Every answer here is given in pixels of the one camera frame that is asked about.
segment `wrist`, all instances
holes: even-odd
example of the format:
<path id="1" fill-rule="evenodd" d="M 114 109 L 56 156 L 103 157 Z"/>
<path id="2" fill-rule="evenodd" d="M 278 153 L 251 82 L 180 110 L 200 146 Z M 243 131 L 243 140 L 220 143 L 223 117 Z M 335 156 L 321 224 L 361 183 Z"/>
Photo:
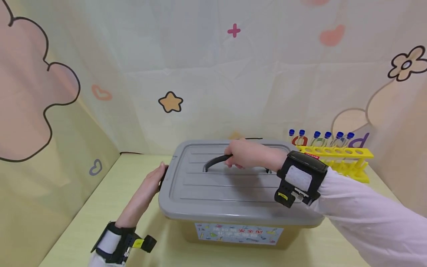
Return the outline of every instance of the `wrist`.
<path id="1" fill-rule="evenodd" d="M 287 152 L 282 149 L 266 147 L 263 155 L 263 167 L 277 172 L 283 166 Z"/>

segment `light green tabletop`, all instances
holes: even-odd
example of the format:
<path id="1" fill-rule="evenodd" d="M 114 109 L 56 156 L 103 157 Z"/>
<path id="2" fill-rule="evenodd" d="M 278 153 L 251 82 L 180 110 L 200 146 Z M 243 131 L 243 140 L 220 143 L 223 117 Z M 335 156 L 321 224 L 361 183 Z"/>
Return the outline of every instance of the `light green tabletop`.
<path id="1" fill-rule="evenodd" d="M 41 267 L 87 266 L 90 250 L 106 224 L 116 220 L 144 177 L 171 156 L 123 154 L 41 263 Z M 396 197 L 368 166 L 369 184 L 378 193 Z M 128 267 L 135 266 L 368 266 L 328 219 L 304 229 L 287 250 L 242 248 L 186 242 L 174 221 L 166 219 L 157 196 L 137 227 L 141 237 L 151 235 L 157 245 L 148 254 L 133 249 Z"/>

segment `wrist strap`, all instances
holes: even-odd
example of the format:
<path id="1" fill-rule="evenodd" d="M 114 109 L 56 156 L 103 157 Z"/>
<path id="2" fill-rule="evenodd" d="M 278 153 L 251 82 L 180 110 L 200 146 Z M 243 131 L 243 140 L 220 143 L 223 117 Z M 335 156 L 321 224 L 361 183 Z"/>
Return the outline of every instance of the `wrist strap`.
<path id="1" fill-rule="evenodd" d="M 310 185 L 306 191 L 286 181 L 286 175 L 291 167 L 295 167 L 311 176 Z M 275 201 L 288 208 L 292 206 L 296 198 L 307 205 L 311 205 L 314 200 L 320 197 L 318 189 L 325 178 L 327 170 L 328 166 L 318 159 L 297 151 L 291 151 L 287 155 L 282 168 L 277 171 L 277 176 L 282 181 L 274 196 Z"/>
<path id="2" fill-rule="evenodd" d="M 95 250 L 98 255 L 105 259 L 105 263 L 122 264 L 126 262 L 131 248 L 140 248 L 148 253 L 152 251 L 157 241 L 147 235 L 144 239 L 135 234 L 136 227 L 134 228 L 117 228 L 115 222 L 109 222 L 92 248 L 91 253 Z M 112 246 L 104 245 L 104 238 L 116 241 L 120 240 L 117 246 L 113 249 Z"/>
<path id="3" fill-rule="evenodd" d="M 91 252 L 94 250 L 98 255 L 105 259 L 106 263 L 117 263 L 121 264 L 127 260 L 129 255 L 129 247 L 132 246 L 131 242 L 133 240 L 133 234 L 135 234 L 136 227 L 134 228 L 117 228 L 115 222 L 109 222 L 99 237 L 98 241 L 95 243 Z M 98 247 L 99 243 L 103 240 L 107 232 L 119 235 L 120 240 L 117 244 L 116 249 L 113 253 L 107 253 Z"/>

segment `star sticker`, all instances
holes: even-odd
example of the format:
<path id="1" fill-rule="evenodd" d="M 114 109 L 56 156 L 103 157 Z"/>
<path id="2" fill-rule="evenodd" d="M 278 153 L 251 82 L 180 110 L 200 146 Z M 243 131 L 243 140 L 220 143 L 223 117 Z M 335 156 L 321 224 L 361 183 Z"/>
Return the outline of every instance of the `star sticker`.
<path id="1" fill-rule="evenodd" d="M 166 93 L 165 97 L 159 99 L 159 104 L 163 107 L 164 112 L 172 111 L 181 112 L 181 104 L 184 100 L 177 97 L 172 91 Z"/>
<path id="2" fill-rule="evenodd" d="M 241 135 L 239 132 L 234 131 L 234 132 L 230 135 L 229 139 L 230 139 L 230 140 L 233 140 L 233 139 L 240 139 L 240 138 L 243 138 L 243 137 L 244 137 L 244 136 L 243 136 L 243 135 Z"/>

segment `yellow test tube rack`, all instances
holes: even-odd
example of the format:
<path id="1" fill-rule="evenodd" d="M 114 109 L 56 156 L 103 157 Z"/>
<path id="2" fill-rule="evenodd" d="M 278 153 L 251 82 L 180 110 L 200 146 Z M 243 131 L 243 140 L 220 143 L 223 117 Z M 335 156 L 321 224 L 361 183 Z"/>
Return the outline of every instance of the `yellow test tube rack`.
<path id="1" fill-rule="evenodd" d="M 365 159 L 374 157 L 369 149 L 352 147 L 297 147 L 302 153 L 318 156 L 320 161 L 338 173 L 362 183 L 369 183 L 369 177 L 364 171 L 368 165 Z"/>

